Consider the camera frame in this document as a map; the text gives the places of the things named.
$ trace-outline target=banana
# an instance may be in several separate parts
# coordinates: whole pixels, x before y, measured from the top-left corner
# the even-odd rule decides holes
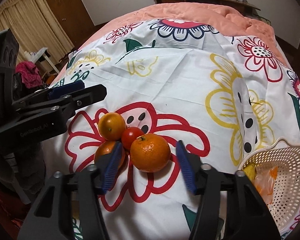
[[[247,174],[250,181],[253,182],[256,177],[256,164],[254,162],[250,162],[243,171]]]

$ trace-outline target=bed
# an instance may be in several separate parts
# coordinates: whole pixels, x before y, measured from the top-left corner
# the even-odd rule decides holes
[[[44,142],[47,177],[93,163],[105,141],[97,123],[108,112],[164,136],[173,153],[157,173],[126,160],[114,188],[99,199],[111,239],[188,239],[199,199],[181,176],[178,140],[203,163],[229,173],[280,137],[300,144],[297,75],[273,28],[231,7],[157,4],[114,19],[69,56],[51,87],[78,80],[103,84],[108,94],[78,111],[67,133]],[[279,228],[282,239],[300,220],[300,207],[294,213]],[[81,239],[80,220],[73,221]]]

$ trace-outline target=cherry tomato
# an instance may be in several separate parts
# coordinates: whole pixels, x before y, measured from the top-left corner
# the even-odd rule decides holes
[[[133,141],[144,134],[145,133],[138,127],[128,127],[121,135],[121,142],[123,147],[126,150],[130,150]]]

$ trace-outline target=orange item in plastic wrap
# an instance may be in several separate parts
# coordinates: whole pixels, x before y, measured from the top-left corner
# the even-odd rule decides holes
[[[263,201],[266,204],[271,204],[273,198],[274,182],[278,176],[278,166],[275,166],[269,170],[264,170],[262,172],[258,172],[258,167],[256,167],[256,169],[257,175],[253,181],[253,185],[258,190]]]

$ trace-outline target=pink cloth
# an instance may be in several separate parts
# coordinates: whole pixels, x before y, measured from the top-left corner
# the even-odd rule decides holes
[[[254,35],[263,40],[273,54],[285,65],[284,57],[276,47],[273,28],[255,19],[242,16],[236,9],[205,3],[162,3],[155,4],[138,11],[118,17],[93,34],[81,48],[100,39],[105,34],[136,21],[171,18],[209,24],[224,36]],[[57,82],[65,73],[64,67],[53,83]]]
[[[38,87],[43,84],[39,74],[39,70],[37,69],[35,64],[30,61],[20,62],[16,66],[16,73],[21,74],[22,82],[28,89]]]

